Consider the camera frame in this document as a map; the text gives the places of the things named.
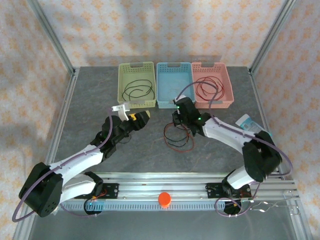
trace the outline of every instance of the black wire bundle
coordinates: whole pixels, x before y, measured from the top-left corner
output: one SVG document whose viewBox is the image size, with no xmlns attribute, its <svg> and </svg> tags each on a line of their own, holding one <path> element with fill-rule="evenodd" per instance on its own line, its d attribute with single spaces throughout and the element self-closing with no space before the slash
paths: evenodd
<svg viewBox="0 0 320 240">
<path fill-rule="evenodd" d="M 182 144 L 182 145 L 176 145 L 176 144 L 167 142 L 167 143 L 168 143 L 169 145 L 171 145 L 171 146 L 174 146 L 174 147 L 176 147 L 176 148 L 182 148 L 183 146 L 185 146 L 185 145 L 188 143 L 189 138 L 190 138 L 190 137 L 189 137 L 189 134 L 187 134 L 184 138 L 181 138 L 181 139 L 178 139 L 178 140 L 173 140 L 173 139 L 167 137 L 167 135 L 166 135 L 166 127 L 167 127 L 168 125 L 170 125 L 170 124 L 173 124 L 173 122 L 170 122 L 170 123 L 168 123 L 167 125 L 164 126 L 163 136 L 164 136 L 167 140 L 169 140 L 169 141 L 171 141 L 171 142 L 173 142 L 173 143 L 179 143 L 179 142 L 182 142 L 183 140 L 185 140 L 184 144 Z M 182 131 L 186 131 L 185 129 L 179 128 L 178 126 L 176 126 L 176 128 L 179 129 L 179 130 L 182 130 Z"/>
<path fill-rule="evenodd" d="M 132 85 L 133 83 L 136 83 L 136 82 L 147 82 L 147 83 L 150 83 L 150 85 L 147 85 L 147 83 L 146 83 L 146 84 L 141 84 L 141 85 L 137 85 L 137 86 L 130 86 L 130 85 Z M 143 90 L 143 89 L 138 88 L 138 87 L 147 87 L 148 90 L 146 91 L 146 89 Z M 132 93 L 135 92 L 135 91 L 140 91 L 140 92 L 141 92 L 141 95 L 140 95 L 140 96 L 132 96 Z M 138 80 L 134 80 L 134 81 L 132 81 L 132 82 L 129 82 L 129 83 L 125 86 L 124 91 L 123 91 L 123 93 L 122 93 L 122 98 L 123 98 L 124 101 L 128 101 L 128 100 L 125 99 L 125 95 L 127 95 L 127 96 L 129 97 L 129 101 L 131 101 L 131 98 L 139 99 L 139 98 L 142 98 L 142 97 L 144 97 L 144 96 L 149 95 L 151 92 L 153 93 L 152 99 L 155 99 L 155 96 L 156 96 L 156 95 L 155 95 L 155 91 L 153 90 L 153 84 L 152 84 L 152 82 L 151 82 L 150 80 L 148 80 L 148 79 L 138 79 Z"/>
<path fill-rule="evenodd" d="M 129 138 L 129 140 L 127 140 L 127 141 L 125 141 L 125 142 L 120 141 L 119 143 L 120 143 L 120 144 L 127 144 L 128 142 L 130 142 L 130 140 L 131 140 L 131 138 L 132 138 L 131 134 L 129 135 L 128 138 Z"/>
</svg>

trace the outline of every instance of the floral wallpaper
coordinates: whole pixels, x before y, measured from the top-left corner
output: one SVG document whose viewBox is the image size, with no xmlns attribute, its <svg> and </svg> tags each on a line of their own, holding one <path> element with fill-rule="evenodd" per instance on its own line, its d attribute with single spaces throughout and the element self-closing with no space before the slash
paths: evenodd
<svg viewBox="0 0 320 240">
<path fill-rule="evenodd" d="M 300 0 L 255 81 L 269 127 L 293 162 L 314 239 L 320 239 L 320 4 Z"/>
<path fill-rule="evenodd" d="M 285 0 L 39 0 L 72 64 L 250 66 Z"/>
<path fill-rule="evenodd" d="M 26 0 L 0 4 L 0 239 L 11 240 L 18 193 L 45 160 L 69 76 Z"/>
</svg>

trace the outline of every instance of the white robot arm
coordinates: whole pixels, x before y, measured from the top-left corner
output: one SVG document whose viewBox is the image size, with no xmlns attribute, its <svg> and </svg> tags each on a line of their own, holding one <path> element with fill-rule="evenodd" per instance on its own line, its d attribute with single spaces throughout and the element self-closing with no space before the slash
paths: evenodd
<svg viewBox="0 0 320 240">
<path fill-rule="evenodd" d="M 58 204 L 76 196 L 99 195 L 102 192 L 103 180 L 93 172 L 82 172 L 109 158 L 116 151 L 117 143 L 128 137 L 133 130 L 144 128 L 150 119 L 149 111 L 126 115 L 128 108 L 125 105 L 113 107 L 113 110 L 117 111 L 119 116 L 108 117 L 102 125 L 102 131 L 98 132 L 94 140 L 83 150 L 50 165 L 40 162 L 34 166 L 19 193 L 19 198 L 22 199 L 28 189 L 34 187 L 24 202 L 40 217 L 49 215 Z M 107 140 L 110 118 L 112 131 Z M 38 179 L 53 169 L 57 170 L 35 186 Z"/>
<path fill-rule="evenodd" d="M 263 182 L 282 162 L 277 151 L 250 138 L 250 136 L 259 138 L 274 145 L 267 132 L 245 131 L 224 123 L 216 117 L 213 119 L 209 113 L 200 114 L 191 99 L 184 95 L 175 99 L 174 103 L 177 106 L 177 111 L 172 114 L 175 126 L 183 124 L 191 130 L 193 135 L 200 134 L 219 140 L 243 155 L 244 166 L 232 171 L 222 181 L 223 191 L 228 196 L 232 197 L 232 192 L 236 192 L 246 184 L 254 181 Z"/>
</svg>

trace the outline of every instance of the gray table surface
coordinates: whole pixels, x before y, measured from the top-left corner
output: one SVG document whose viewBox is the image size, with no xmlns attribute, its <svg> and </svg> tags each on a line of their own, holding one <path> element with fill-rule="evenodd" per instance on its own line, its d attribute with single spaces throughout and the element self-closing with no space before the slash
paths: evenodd
<svg viewBox="0 0 320 240">
<path fill-rule="evenodd" d="M 220 120 L 234 125 L 248 114 L 262 125 L 256 97 L 246 67 L 227 68 L 232 83 L 234 103 L 227 109 L 215 109 Z M 81 67 L 64 124 L 55 161 L 60 161 L 90 143 L 101 130 L 107 108 L 118 105 L 118 68 Z M 146 108 L 132 109 L 132 112 Z M 242 155 L 215 140 L 197 135 L 196 147 L 186 153 L 169 149 L 163 139 L 164 126 L 172 122 L 173 109 L 148 108 L 151 118 L 147 126 L 132 133 L 127 144 L 118 144 L 117 151 L 105 162 L 90 168 L 93 172 L 194 172 L 228 173 L 243 165 Z M 184 134 L 169 129 L 168 136 Z"/>
<path fill-rule="evenodd" d="M 228 67 L 228 73 L 235 101 L 228 109 L 214 110 L 214 114 L 232 125 L 243 114 L 249 114 L 262 125 L 247 68 Z M 83 149 L 101 130 L 107 117 L 106 108 L 118 104 L 117 81 L 116 67 L 80 68 L 56 161 Z M 92 167 L 92 171 L 227 173 L 243 165 L 243 157 L 237 151 L 202 136 L 195 137 L 196 147 L 191 152 L 169 149 L 163 140 L 163 128 L 171 122 L 173 109 L 149 110 L 151 119 L 147 126 L 134 132 L 129 143 L 119 144 L 115 154 Z M 249 211 L 237 218 L 222 217 L 212 211 L 110 211 L 87 219 L 59 211 L 57 216 L 36 216 L 29 239 L 295 240 L 294 232 L 286 207 L 266 213 Z"/>
</svg>

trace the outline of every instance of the yellow basket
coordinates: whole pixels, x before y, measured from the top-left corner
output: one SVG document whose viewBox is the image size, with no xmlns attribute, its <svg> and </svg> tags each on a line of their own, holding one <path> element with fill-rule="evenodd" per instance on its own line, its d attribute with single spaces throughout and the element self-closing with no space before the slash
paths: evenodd
<svg viewBox="0 0 320 240">
<path fill-rule="evenodd" d="M 121 63 L 118 73 L 118 103 L 131 109 L 154 108 L 157 99 L 155 66 L 152 61 Z"/>
</svg>

